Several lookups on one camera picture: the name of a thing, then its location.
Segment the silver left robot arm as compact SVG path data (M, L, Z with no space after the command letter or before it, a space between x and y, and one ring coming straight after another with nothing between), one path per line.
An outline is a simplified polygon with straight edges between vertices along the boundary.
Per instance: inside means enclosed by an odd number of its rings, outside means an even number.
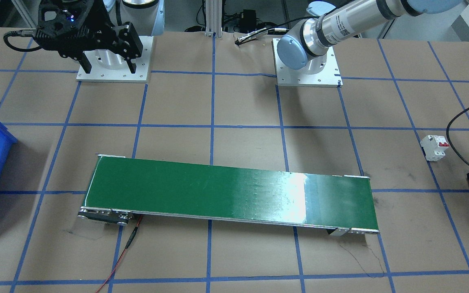
M327 13L308 9L272 46L278 83L286 86L337 86L333 47L402 15L449 11L458 0L354 0Z

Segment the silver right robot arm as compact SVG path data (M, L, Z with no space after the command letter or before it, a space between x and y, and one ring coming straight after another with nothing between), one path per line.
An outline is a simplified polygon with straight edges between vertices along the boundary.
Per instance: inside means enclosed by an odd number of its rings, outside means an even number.
M145 79L162 0L43 0L33 39L79 63L79 79Z

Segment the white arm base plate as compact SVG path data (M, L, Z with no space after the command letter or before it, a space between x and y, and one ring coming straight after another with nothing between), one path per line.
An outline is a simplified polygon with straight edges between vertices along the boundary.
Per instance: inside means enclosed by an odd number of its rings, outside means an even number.
M136 72L131 73L126 60L109 50L86 51L92 69L86 73L82 67L78 70L76 80L81 82L133 82L147 83L150 71L151 52L153 50L153 36L141 36L143 44L142 55L132 61L136 65Z
M314 58L299 70L287 67L279 58L277 44L279 39L272 39L277 83L279 86L292 87L341 87L343 81L333 48L327 54Z

